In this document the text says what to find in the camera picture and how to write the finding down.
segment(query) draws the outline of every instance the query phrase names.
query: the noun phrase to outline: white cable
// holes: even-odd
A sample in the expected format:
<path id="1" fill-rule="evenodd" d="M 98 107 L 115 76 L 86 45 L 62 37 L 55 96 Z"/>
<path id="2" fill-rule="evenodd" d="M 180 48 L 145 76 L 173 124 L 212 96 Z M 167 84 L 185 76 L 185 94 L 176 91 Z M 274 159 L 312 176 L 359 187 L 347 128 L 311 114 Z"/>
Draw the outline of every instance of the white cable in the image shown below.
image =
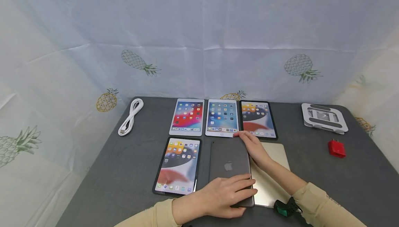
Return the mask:
<path id="1" fill-rule="evenodd" d="M 132 130 L 134 124 L 134 116 L 140 111 L 140 109 L 142 109 L 143 106 L 144 102 L 140 98 L 134 99 L 132 101 L 132 104 L 130 104 L 129 116 L 119 128 L 118 134 L 120 136 L 127 135 Z"/>

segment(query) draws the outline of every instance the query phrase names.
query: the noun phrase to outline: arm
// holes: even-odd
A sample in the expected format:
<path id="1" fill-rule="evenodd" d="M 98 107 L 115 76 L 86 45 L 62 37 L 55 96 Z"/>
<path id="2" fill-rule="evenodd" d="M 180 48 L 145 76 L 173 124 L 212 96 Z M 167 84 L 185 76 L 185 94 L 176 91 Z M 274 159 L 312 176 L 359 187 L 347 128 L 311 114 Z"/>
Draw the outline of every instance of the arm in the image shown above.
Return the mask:
<path id="1" fill-rule="evenodd" d="M 244 189 L 255 183 L 250 174 L 231 178 L 216 178 L 199 191 L 177 199 L 158 202 L 115 227 L 177 227 L 198 217 L 241 217 L 245 208 L 232 208 L 233 204 L 257 193 L 256 189 Z"/>
<path id="2" fill-rule="evenodd" d="M 332 200 L 325 191 L 307 183 L 267 154 L 259 139 L 247 131 L 234 133 L 240 136 L 255 163 L 273 178 L 302 209 L 302 216 L 314 227 L 365 227 L 355 216 Z"/>

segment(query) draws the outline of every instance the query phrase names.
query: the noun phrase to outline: fabric backdrop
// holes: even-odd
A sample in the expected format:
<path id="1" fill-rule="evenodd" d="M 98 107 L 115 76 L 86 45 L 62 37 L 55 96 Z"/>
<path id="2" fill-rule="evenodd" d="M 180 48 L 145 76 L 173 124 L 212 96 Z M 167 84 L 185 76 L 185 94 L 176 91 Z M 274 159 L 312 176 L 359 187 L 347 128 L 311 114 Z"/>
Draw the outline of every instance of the fabric backdrop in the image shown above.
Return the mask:
<path id="1" fill-rule="evenodd" d="M 337 101 L 399 170 L 397 2 L 0 0 L 2 225 L 55 226 L 134 96 Z"/>

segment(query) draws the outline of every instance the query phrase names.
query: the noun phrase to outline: beige sleeve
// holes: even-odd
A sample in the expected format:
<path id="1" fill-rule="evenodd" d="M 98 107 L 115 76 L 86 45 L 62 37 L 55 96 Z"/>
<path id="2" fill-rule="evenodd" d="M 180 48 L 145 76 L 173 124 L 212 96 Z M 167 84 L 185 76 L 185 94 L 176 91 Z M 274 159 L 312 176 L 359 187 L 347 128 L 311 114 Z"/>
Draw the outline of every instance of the beige sleeve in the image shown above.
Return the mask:
<path id="1" fill-rule="evenodd" d="M 302 216 L 314 227 L 365 227 L 355 216 L 312 183 L 292 197 L 302 209 Z"/>
<path id="2" fill-rule="evenodd" d="M 168 199 L 156 203 L 153 207 L 129 217 L 115 227 L 179 227 L 172 215 L 172 201 Z"/>

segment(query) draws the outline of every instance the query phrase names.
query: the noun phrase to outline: table surface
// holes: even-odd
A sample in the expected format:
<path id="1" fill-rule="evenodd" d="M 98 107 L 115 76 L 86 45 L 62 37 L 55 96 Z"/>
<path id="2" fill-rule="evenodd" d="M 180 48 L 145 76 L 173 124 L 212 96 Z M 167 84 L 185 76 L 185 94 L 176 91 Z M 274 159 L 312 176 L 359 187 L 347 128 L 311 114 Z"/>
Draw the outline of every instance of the table surface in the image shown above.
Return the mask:
<path id="1" fill-rule="evenodd" d="M 163 201 L 152 193 L 158 166 L 169 137 L 176 99 L 143 97 L 131 133 L 121 137 L 118 128 L 129 115 L 126 109 L 90 171 L 79 186 L 57 227 L 112 227 Z M 278 143 L 285 147 L 291 171 L 325 190 L 365 225 L 396 226 L 399 175 L 345 107 L 349 132 L 344 135 L 305 127 L 299 103 L 271 103 Z M 203 141 L 197 188 L 208 183 L 211 142 Z M 346 158 L 328 153 L 331 139 L 343 142 Z M 238 219 L 202 217 L 185 226 L 307 226 L 300 217 L 284 218 L 272 209 L 255 206 Z"/>

